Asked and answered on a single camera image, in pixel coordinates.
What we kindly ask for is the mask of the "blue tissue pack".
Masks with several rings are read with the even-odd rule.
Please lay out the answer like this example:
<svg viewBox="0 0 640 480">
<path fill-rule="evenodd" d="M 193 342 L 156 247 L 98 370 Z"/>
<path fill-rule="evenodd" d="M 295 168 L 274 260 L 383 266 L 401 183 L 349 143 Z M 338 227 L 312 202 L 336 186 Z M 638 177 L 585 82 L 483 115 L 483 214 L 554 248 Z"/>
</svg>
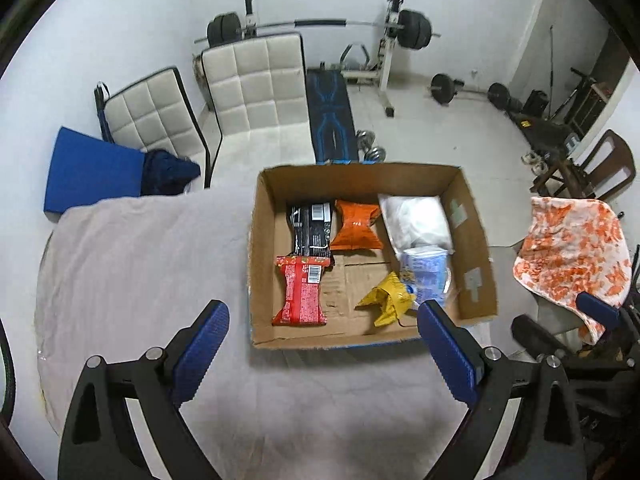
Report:
<svg viewBox="0 0 640 480">
<path fill-rule="evenodd" d="M 416 310 L 425 301 L 445 305 L 451 286 L 449 254 L 438 246 L 421 246 L 405 250 L 399 257 L 399 279 L 414 297 Z"/>
</svg>

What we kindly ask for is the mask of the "yellow snack packet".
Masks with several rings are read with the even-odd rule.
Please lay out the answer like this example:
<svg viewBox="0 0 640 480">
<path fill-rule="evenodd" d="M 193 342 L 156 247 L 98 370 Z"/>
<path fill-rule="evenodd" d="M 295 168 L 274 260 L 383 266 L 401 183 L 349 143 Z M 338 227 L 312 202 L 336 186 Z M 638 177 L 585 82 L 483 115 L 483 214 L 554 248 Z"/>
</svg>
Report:
<svg viewBox="0 0 640 480">
<path fill-rule="evenodd" d="M 410 292 L 395 272 L 390 272 L 358 302 L 356 308 L 378 307 L 380 314 L 373 325 L 380 328 L 399 322 L 415 302 L 416 295 Z"/>
</svg>

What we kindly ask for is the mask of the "red snack packet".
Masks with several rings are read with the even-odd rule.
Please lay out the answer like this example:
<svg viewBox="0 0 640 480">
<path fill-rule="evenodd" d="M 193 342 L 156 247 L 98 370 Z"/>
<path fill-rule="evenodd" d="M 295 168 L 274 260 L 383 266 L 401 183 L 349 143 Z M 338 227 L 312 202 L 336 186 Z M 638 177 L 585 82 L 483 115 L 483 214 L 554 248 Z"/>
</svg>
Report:
<svg viewBox="0 0 640 480">
<path fill-rule="evenodd" d="M 273 326 L 323 326 L 326 315 L 320 306 L 320 283 L 331 264 L 326 257 L 279 256 L 276 267 L 285 281 L 285 298 L 273 317 Z"/>
</svg>

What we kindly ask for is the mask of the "white soft plastic bag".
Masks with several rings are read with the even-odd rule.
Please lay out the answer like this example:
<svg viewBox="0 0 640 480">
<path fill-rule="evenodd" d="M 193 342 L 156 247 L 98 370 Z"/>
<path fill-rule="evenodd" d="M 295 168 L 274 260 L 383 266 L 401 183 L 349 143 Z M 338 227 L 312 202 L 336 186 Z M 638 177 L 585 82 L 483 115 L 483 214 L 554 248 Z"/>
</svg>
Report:
<svg viewBox="0 0 640 480">
<path fill-rule="evenodd" d="M 409 249 L 426 246 L 454 253 L 448 220 L 437 196 L 378 194 L 378 203 L 397 257 Z"/>
</svg>

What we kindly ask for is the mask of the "orange snack packet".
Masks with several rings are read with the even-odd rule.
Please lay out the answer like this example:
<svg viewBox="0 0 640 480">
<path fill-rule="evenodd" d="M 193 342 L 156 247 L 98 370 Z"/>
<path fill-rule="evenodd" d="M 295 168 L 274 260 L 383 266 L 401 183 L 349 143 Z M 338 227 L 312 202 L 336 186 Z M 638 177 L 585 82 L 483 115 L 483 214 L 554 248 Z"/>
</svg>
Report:
<svg viewBox="0 0 640 480">
<path fill-rule="evenodd" d="M 380 206 L 337 200 L 335 207 L 341 216 L 342 224 L 330 243 L 332 252 L 383 248 L 383 243 L 372 230 L 381 214 Z"/>
</svg>

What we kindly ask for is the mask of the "black snack packet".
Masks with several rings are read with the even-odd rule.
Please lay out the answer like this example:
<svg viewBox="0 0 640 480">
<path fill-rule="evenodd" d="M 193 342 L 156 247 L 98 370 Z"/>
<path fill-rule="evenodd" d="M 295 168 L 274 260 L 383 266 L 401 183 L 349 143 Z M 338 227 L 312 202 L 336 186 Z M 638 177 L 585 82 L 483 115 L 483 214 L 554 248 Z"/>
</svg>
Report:
<svg viewBox="0 0 640 480">
<path fill-rule="evenodd" d="M 332 210 L 329 203 L 288 206 L 293 256 L 332 258 Z"/>
</svg>

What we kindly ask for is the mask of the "orange white patterned cloth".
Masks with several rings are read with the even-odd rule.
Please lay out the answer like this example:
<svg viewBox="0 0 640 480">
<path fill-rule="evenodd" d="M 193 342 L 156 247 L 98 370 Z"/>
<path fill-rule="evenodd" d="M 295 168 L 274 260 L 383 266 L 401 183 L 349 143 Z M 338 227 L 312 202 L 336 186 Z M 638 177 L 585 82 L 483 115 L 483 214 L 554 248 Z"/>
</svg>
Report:
<svg viewBox="0 0 640 480">
<path fill-rule="evenodd" d="M 532 224 L 515 259 L 513 277 L 533 294 L 575 313 L 580 339 L 596 344 L 602 323 L 579 312 L 576 298 L 589 292 L 622 306 L 631 285 L 631 256 L 620 220 L 609 204 L 586 198 L 530 199 Z"/>
</svg>

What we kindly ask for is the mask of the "grey table cloth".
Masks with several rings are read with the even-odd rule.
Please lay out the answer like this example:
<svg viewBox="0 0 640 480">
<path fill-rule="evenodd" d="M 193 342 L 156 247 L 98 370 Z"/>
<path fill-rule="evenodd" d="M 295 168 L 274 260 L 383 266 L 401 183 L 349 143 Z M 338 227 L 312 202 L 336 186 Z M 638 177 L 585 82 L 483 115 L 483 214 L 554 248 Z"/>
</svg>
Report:
<svg viewBox="0 0 640 480">
<path fill-rule="evenodd" d="M 250 344 L 253 194 L 66 211 L 38 276 L 62 479 L 421 479 L 465 415 L 425 344 Z"/>
</svg>

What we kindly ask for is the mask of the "brown wooden chair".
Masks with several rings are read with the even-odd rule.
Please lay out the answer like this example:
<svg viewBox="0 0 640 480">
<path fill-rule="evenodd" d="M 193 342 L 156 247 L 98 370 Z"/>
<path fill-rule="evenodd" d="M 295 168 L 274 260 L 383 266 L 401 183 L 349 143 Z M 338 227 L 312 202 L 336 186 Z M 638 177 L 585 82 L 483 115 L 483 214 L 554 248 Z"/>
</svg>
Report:
<svg viewBox="0 0 640 480">
<path fill-rule="evenodd" d="M 549 169 L 536 177 L 530 192 L 539 196 L 595 198 L 607 202 L 625 191 L 637 175 L 634 154 L 628 143 L 614 130 L 608 129 L 578 164 L 571 158 L 552 162 Z"/>
</svg>

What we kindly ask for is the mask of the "dark blue cloth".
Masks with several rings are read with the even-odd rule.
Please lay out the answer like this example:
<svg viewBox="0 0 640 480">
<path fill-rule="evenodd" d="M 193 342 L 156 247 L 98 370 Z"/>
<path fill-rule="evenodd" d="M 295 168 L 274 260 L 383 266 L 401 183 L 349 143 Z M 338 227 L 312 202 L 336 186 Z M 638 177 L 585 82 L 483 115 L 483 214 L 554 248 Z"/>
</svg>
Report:
<svg viewBox="0 0 640 480">
<path fill-rule="evenodd" d="M 199 177 L 201 168 L 196 162 L 165 150 L 152 150 L 144 154 L 140 194 L 176 196 Z"/>
</svg>

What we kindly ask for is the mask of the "chrome dumbbells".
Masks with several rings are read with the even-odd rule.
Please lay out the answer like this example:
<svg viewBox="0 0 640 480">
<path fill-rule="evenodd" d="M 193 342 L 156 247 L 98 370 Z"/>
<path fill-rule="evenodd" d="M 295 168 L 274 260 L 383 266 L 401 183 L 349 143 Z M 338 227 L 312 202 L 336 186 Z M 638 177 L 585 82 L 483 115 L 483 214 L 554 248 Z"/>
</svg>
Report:
<svg viewBox="0 0 640 480">
<path fill-rule="evenodd" d="M 363 162 L 384 162 L 385 148 L 375 143 L 375 133 L 371 130 L 357 130 L 356 141 L 358 153 Z"/>
</svg>

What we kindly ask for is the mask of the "white quilted chair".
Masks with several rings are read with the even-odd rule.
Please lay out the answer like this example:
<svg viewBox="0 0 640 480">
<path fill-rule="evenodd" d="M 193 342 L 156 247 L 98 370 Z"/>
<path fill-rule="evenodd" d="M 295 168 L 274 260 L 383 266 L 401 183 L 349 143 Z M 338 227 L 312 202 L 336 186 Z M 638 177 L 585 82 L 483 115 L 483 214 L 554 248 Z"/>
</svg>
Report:
<svg viewBox="0 0 640 480">
<path fill-rule="evenodd" d="M 302 36 L 229 42 L 205 50 L 202 65 L 221 134 L 217 172 L 316 161 Z"/>
<path fill-rule="evenodd" d="M 159 70 L 115 93 L 99 82 L 93 95 L 104 141 L 189 159 L 201 169 L 190 189 L 209 187 L 212 153 L 177 67 Z"/>
</svg>

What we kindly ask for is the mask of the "blue black weight bench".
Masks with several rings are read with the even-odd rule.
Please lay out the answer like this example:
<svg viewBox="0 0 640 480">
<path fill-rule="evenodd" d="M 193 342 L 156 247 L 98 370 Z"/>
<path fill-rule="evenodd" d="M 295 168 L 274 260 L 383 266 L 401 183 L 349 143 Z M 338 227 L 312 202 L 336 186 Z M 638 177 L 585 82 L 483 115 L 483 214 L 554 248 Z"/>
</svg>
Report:
<svg viewBox="0 0 640 480">
<path fill-rule="evenodd" d="M 316 162 L 358 162 L 356 129 L 342 73 L 308 70 L 306 92 Z"/>
</svg>

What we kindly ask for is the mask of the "white quilted chair right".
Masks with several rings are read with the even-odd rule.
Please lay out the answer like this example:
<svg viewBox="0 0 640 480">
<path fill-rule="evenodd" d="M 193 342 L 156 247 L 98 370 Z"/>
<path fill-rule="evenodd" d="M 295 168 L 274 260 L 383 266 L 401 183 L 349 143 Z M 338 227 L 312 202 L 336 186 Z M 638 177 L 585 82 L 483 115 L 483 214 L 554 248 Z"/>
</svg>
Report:
<svg viewBox="0 0 640 480">
<path fill-rule="evenodd" d="M 229 42 L 205 50 L 202 65 L 221 134 L 217 172 L 316 161 L 302 36 Z"/>
</svg>

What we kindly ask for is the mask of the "barbell on rack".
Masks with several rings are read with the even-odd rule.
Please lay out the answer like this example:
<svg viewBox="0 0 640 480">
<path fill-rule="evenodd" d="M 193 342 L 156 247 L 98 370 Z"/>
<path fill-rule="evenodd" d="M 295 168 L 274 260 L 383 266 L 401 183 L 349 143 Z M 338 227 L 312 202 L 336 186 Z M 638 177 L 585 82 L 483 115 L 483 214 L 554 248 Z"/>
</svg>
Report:
<svg viewBox="0 0 640 480">
<path fill-rule="evenodd" d="M 264 23 L 257 25 L 242 25 L 235 13 L 216 16 L 207 25 L 206 36 L 194 40 L 194 44 L 207 42 L 211 47 L 216 44 L 254 37 L 258 32 L 279 28 L 347 28 L 367 27 L 377 28 L 385 32 L 390 39 L 409 50 L 425 49 L 434 38 L 442 35 L 434 32 L 431 21 L 421 12 L 401 10 L 396 20 L 389 16 L 385 21 L 354 21 L 344 18 L 307 18 L 285 22 Z"/>
</svg>

